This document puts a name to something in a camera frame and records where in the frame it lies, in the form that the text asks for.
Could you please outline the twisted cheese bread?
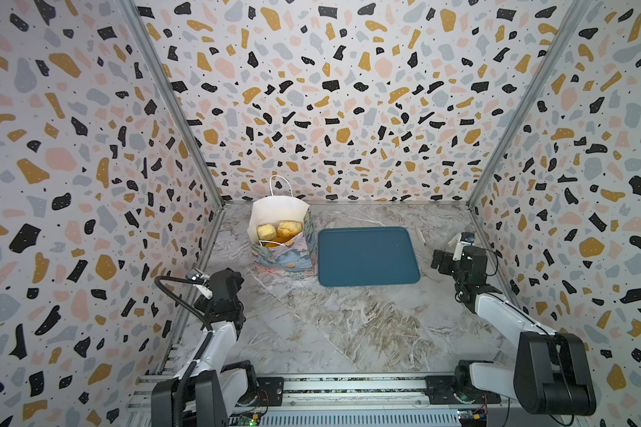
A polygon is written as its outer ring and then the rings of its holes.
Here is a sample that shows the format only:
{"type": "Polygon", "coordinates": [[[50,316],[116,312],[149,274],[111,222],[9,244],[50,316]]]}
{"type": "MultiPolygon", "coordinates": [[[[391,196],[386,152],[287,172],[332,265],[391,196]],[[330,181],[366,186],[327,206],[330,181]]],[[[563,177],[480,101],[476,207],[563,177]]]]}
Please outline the twisted cheese bread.
{"type": "Polygon", "coordinates": [[[256,236],[260,241],[273,241],[277,238],[277,229],[272,224],[262,224],[256,227],[256,236]]]}

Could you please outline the floral paper gift bag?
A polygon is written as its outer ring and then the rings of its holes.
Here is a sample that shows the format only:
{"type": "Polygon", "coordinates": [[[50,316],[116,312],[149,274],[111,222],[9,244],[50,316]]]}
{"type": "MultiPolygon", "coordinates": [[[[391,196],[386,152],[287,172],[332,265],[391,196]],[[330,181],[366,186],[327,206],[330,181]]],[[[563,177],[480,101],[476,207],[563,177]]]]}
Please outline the floral paper gift bag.
{"type": "Polygon", "coordinates": [[[279,274],[312,275],[317,245],[311,206],[295,197],[284,177],[272,176],[269,191],[253,203],[247,228],[256,265],[279,274]]]}

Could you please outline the golden shell bread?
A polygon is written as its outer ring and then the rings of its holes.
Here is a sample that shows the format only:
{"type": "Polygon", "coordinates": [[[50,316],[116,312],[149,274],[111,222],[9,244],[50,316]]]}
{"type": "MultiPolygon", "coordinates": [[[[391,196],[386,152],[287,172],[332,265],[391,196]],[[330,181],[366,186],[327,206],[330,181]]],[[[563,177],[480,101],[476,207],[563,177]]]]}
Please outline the golden shell bread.
{"type": "Polygon", "coordinates": [[[290,246],[294,242],[294,237],[278,237],[274,240],[265,242],[267,247],[290,246]]]}

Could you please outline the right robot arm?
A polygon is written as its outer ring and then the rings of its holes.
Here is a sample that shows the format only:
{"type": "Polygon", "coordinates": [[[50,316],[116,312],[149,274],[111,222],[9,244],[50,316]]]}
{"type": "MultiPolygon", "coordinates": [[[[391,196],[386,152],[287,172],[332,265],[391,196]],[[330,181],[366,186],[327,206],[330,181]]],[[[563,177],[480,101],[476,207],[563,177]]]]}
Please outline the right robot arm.
{"type": "Polygon", "coordinates": [[[584,342],[541,324],[488,283],[485,249],[464,246],[436,250],[432,267],[454,280],[454,298],[489,323],[516,349],[515,364],[462,360],[454,371],[453,392],[475,400],[485,392],[516,400],[533,415],[592,416],[596,393],[584,342]]]}

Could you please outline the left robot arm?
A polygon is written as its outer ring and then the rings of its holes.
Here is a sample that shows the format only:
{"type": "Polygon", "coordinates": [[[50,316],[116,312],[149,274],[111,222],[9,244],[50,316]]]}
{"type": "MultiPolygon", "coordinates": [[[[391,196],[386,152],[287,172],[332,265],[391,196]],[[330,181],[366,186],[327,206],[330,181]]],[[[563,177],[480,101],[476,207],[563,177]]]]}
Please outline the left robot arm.
{"type": "Polygon", "coordinates": [[[244,279],[231,269],[180,279],[158,276],[155,286],[203,326],[201,341],[186,365],[151,393],[152,426],[227,426],[238,404],[258,394],[249,361],[227,365],[246,321],[238,297],[244,279]]]}

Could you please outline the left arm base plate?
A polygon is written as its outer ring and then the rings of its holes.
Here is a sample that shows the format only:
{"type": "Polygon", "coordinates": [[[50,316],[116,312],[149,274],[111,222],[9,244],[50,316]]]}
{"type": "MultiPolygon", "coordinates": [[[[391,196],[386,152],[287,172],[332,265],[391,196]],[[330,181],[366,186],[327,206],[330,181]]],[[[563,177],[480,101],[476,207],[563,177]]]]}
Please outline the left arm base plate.
{"type": "Polygon", "coordinates": [[[236,401],[236,407],[280,407],[283,402],[285,380],[282,376],[258,377],[256,384],[249,387],[236,401]]]}

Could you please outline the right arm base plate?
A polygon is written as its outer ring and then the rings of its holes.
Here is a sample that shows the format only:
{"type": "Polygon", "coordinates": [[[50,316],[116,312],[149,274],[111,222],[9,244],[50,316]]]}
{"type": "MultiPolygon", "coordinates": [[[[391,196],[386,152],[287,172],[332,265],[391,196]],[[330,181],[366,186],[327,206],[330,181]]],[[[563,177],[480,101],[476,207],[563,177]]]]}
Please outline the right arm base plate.
{"type": "Polygon", "coordinates": [[[490,391],[480,391],[471,384],[461,383],[455,375],[428,375],[425,377],[427,396],[431,405],[500,404],[501,397],[490,391]]]}

